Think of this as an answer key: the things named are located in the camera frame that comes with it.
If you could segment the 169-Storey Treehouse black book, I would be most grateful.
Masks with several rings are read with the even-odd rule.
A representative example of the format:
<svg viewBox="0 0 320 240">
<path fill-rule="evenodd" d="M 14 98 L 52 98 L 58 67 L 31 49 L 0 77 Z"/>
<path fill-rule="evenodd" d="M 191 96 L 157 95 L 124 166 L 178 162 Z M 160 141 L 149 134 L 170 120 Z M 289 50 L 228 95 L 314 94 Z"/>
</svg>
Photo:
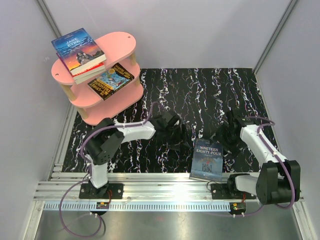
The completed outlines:
<svg viewBox="0 0 320 240">
<path fill-rule="evenodd" d="M 120 63 L 98 75 L 87 85 L 102 100 L 106 100 L 135 79 Z"/>
</svg>

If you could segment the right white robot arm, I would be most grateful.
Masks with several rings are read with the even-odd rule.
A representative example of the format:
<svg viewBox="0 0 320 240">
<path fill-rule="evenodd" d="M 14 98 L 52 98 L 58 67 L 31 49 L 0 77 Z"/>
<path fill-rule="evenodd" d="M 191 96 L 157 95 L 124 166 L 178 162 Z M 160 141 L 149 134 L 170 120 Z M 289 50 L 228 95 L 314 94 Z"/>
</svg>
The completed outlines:
<svg viewBox="0 0 320 240">
<path fill-rule="evenodd" d="M 248 147 L 260 164 L 258 176 L 249 173 L 231 174 L 226 182 L 226 192 L 233 199 L 243 193 L 256 196 L 260 203 L 289 209 L 300 198 L 301 167 L 296 160 L 289 160 L 270 142 L 263 132 L 275 123 L 259 116 L 240 116 L 233 110 L 226 112 L 227 122 L 215 132 L 213 139 L 223 150 L 236 157 L 243 147 Z"/>
</svg>

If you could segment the purple paperback book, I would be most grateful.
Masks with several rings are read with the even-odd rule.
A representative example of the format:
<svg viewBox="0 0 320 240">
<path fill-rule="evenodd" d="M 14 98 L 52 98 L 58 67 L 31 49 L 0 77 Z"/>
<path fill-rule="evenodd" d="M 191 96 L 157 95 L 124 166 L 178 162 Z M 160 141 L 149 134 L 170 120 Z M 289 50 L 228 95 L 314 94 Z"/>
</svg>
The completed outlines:
<svg viewBox="0 0 320 240">
<path fill-rule="evenodd" d="M 81 84 L 81 83 L 83 83 L 85 81 L 93 80 L 93 79 L 99 77 L 101 74 L 103 74 L 103 72 L 92 73 L 92 74 L 89 74 L 87 76 L 83 76 L 83 77 L 80 77 L 78 79 L 75 79 L 74 82 L 75 82 L 75 84 L 78 85 L 78 84 Z"/>
</svg>

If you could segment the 13-Storey Treehouse red book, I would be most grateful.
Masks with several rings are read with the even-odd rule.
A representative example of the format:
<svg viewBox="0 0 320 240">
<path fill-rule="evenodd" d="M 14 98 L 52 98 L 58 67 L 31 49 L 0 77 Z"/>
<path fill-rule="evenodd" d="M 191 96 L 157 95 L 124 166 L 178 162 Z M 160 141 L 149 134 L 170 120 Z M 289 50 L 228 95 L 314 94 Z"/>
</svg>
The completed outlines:
<svg viewBox="0 0 320 240">
<path fill-rule="evenodd" d="M 58 52 L 56 54 L 75 81 L 105 69 L 104 61 L 107 58 L 102 50 L 98 50 L 94 54 L 79 50 L 75 54 L 64 57 Z"/>
</svg>

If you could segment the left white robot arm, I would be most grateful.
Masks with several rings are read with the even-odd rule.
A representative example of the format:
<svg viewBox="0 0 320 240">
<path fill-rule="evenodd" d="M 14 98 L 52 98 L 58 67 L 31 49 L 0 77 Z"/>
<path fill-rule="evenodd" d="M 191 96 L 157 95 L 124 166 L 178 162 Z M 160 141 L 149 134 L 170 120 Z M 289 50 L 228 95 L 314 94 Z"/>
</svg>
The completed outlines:
<svg viewBox="0 0 320 240">
<path fill-rule="evenodd" d="M 110 118 L 103 119 L 83 142 L 81 152 L 90 162 L 89 180 L 84 193 L 101 199 L 109 191 L 107 163 L 113 158 L 121 144 L 152 138 L 166 142 L 174 151 L 190 149 L 186 125 L 174 112 L 148 117 L 144 121 L 115 124 Z"/>
</svg>

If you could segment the Jane Eyre blue book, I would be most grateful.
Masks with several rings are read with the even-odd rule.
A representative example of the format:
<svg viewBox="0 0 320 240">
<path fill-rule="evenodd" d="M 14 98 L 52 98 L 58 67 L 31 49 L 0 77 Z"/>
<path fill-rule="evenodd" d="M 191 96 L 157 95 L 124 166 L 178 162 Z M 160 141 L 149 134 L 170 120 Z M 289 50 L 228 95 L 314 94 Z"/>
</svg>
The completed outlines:
<svg viewBox="0 0 320 240">
<path fill-rule="evenodd" d="M 103 51 L 84 28 L 77 29 L 56 38 L 51 41 L 51 44 L 56 52 L 62 57 L 70 56 L 78 51 L 83 51 L 92 55 L 98 50 Z"/>
</svg>

